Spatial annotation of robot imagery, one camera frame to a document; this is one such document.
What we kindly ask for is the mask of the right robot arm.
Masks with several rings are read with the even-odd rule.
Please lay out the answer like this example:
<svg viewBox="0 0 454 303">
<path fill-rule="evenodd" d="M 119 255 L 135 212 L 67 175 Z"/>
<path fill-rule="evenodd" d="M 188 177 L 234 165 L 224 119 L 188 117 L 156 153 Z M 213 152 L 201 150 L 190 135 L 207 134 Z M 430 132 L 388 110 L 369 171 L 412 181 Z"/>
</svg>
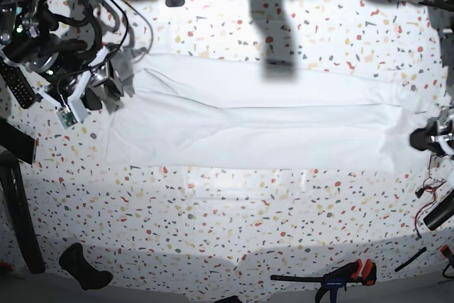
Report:
<svg viewBox="0 0 454 303">
<path fill-rule="evenodd" d="M 93 6 L 78 1 L 81 19 L 53 13 L 48 0 L 1 0 L 1 76 L 22 108 L 44 99 L 65 128 L 102 108 L 94 88 L 122 95 L 111 62 L 121 45 L 102 42 Z"/>
</svg>

